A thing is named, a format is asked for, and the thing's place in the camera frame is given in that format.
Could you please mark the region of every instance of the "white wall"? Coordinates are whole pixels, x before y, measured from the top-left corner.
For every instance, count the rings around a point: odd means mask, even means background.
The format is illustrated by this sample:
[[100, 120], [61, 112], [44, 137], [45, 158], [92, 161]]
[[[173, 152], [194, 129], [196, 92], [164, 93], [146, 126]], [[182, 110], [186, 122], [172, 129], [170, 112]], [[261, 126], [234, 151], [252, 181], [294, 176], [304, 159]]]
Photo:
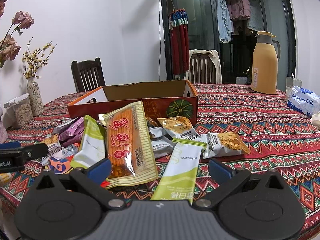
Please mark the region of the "white wall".
[[[70, 64], [100, 57], [106, 85], [156, 81], [159, 65], [159, 0], [8, 0], [0, 19], [5, 35], [17, 11], [28, 11], [35, 23], [14, 38], [21, 51], [0, 70], [0, 107], [26, 92], [21, 58], [30, 48], [57, 43], [49, 64], [39, 71], [42, 99], [47, 103], [76, 92]], [[161, 21], [160, 79], [166, 79]]]
[[320, 95], [318, 48], [320, 34], [317, 24], [320, 15], [320, 0], [291, 0], [296, 28], [297, 65], [296, 77], [302, 86]]

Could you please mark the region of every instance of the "cardboard box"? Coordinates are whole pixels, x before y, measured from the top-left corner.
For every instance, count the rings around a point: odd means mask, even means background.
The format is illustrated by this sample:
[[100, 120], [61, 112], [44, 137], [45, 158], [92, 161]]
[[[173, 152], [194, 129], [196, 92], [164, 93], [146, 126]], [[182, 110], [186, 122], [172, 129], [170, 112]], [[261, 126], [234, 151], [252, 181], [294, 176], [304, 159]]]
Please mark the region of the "cardboard box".
[[71, 118], [88, 114], [97, 120], [98, 114], [106, 114], [140, 100], [143, 101], [146, 116], [184, 115], [192, 125], [196, 125], [198, 94], [188, 80], [98, 87], [71, 102], [68, 111]]

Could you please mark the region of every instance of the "thermos handle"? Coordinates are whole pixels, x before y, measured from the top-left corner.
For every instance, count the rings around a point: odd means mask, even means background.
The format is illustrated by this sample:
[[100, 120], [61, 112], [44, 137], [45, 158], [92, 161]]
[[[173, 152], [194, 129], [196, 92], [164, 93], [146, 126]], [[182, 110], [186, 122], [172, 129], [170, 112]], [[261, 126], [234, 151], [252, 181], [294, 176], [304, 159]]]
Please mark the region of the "thermos handle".
[[281, 50], [280, 50], [280, 43], [279, 41], [276, 41], [276, 40], [272, 40], [273, 43], [277, 44], [277, 47], [278, 47], [278, 62], [279, 62], [279, 59], [280, 59], [280, 55], [281, 55]]

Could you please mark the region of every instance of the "chair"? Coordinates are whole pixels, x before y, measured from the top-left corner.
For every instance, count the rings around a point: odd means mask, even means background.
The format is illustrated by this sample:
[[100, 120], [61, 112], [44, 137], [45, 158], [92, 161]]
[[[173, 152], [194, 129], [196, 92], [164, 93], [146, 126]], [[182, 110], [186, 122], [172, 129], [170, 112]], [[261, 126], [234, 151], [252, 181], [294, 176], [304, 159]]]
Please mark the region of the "chair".
[[86, 92], [105, 86], [100, 58], [71, 63], [73, 80], [77, 92]]
[[209, 53], [194, 53], [190, 59], [189, 80], [191, 83], [216, 83], [216, 70]]

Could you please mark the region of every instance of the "warning label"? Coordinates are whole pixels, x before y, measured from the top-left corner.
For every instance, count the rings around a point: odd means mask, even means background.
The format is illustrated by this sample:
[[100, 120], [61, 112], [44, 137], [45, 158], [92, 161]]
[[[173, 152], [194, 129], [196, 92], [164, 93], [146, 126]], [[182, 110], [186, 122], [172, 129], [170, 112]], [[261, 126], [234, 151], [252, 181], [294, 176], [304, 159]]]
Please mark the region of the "warning label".
[[257, 87], [257, 81], [258, 81], [258, 69], [255, 68], [253, 71], [253, 80], [252, 80], [252, 87], [253, 88]]

